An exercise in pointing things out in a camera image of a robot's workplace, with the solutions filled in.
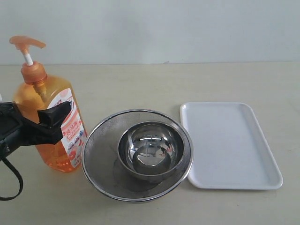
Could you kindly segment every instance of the beige table surface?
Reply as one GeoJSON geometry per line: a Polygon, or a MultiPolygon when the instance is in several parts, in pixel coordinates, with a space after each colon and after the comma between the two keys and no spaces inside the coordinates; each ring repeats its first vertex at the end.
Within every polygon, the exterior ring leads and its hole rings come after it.
{"type": "MultiPolygon", "coordinates": [[[[69,79],[88,131],[106,116],[147,108],[179,121],[188,101],[249,104],[284,178],[276,191],[200,190],[188,180],[148,203],[103,196],[84,177],[49,169],[34,147],[9,156],[25,185],[13,201],[0,202],[1,225],[287,225],[300,224],[300,63],[46,66],[69,79]]],[[[11,100],[22,82],[20,66],[0,66],[0,93],[11,100]]],[[[0,163],[0,195],[18,183],[0,163]]]]}

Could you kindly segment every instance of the orange pump head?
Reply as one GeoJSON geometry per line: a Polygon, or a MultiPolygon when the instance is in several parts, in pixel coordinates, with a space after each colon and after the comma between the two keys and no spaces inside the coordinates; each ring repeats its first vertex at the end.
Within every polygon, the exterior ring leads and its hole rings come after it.
{"type": "Polygon", "coordinates": [[[32,61],[29,54],[30,45],[44,48],[46,46],[45,43],[27,36],[13,36],[9,39],[9,42],[15,45],[25,58],[26,63],[23,63],[21,73],[26,83],[35,83],[47,77],[44,66],[37,61],[32,61]]]}

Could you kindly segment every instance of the white rectangular tray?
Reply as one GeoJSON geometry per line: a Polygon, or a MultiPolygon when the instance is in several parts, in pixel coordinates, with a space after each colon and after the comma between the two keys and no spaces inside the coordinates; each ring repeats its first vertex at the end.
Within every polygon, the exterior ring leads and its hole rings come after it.
{"type": "Polygon", "coordinates": [[[194,162],[188,179],[198,188],[278,189],[283,178],[250,106],[189,102],[180,107],[194,162]]]}

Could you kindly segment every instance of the stainless steel colander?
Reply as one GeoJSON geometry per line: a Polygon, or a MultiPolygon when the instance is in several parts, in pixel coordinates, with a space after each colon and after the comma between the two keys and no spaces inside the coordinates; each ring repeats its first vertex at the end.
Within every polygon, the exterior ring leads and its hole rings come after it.
{"type": "Polygon", "coordinates": [[[82,150],[82,168],[87,179],[101,193],[127,202],[144,202],[161,197],[187,176],[193,161],[193,147],[186,130],[176,121],[152,110],[127,110],[100,122],[90,133],[82,150]],[[119,141],[131,127],[143,122],[161,122],[180,135],[183,153],[180,166],[160,183],[131,176],[118,157],[119,141]]]}

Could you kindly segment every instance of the dish soap bottle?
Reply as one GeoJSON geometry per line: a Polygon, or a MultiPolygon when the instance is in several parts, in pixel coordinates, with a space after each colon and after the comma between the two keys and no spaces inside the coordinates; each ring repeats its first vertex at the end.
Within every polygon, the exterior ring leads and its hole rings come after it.
{"type": "Polygon", "coordinates": [[[72,102],[72,110],[61,125],[62,140],[56,145],[36,145],[48,166],[61,172],[71,172],[80,165],[81,148],[87,137],[71,83],[61,77],[47,74],[42,64],[32,61],[29,46],[43,48],[44,43],[27,36],[14,36],[9,42],[14,44],[25,58],[21,69],[24,83],[19,86],[14,96],[14,101],[24,117],[38,123],[37,110],[48,109],[65,101],[72,102]]]}

